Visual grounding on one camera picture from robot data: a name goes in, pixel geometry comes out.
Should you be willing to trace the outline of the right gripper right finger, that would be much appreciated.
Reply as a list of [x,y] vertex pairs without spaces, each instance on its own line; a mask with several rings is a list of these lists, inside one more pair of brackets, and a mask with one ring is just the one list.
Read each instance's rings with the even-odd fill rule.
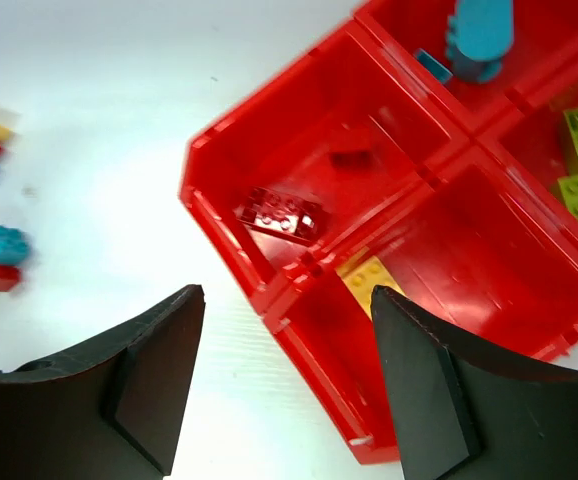
[[408,479],[578,479],[578,370],[498,346],[395,290],[373,327]]

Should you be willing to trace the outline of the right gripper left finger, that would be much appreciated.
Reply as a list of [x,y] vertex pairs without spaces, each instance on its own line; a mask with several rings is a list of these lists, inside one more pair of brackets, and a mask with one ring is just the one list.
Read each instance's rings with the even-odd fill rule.
[[0,479],[172,472],[205,313],[188,285],[72,347],[0,370]]

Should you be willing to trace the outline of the small red lego brick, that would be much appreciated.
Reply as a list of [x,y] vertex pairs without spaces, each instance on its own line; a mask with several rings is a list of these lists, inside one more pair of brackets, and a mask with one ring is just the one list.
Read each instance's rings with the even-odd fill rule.
[[319,238],[328,221],[319,203],[263,187],[251,189],[236,214],[254,231],[306,246]]

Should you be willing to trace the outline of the long yellow lego plate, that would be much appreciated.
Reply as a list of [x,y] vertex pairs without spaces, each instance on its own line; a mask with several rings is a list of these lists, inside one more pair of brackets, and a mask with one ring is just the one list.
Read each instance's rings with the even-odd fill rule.
[[371,318],[371,299],[375,286],[386,286],[400,294],[404,293],[377,256],[368,257],[357,265],[347,262],[337,268],[336,273],[369,318]]

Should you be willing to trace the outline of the large blue lego brick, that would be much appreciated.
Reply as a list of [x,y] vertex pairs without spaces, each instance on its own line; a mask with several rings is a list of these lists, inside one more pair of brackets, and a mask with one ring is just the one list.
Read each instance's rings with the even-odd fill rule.
[[457,1],[445,39],[445,54],[456,77],[473,84],[494,80],[514,43],[513,2]]

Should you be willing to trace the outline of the small blue lego brick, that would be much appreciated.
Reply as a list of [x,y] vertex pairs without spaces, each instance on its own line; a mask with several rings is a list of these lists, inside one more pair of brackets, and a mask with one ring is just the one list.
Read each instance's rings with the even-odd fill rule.
[[445,85],[453,78],[450,69],[424,49],[416,49],[414,58],[441,84]]

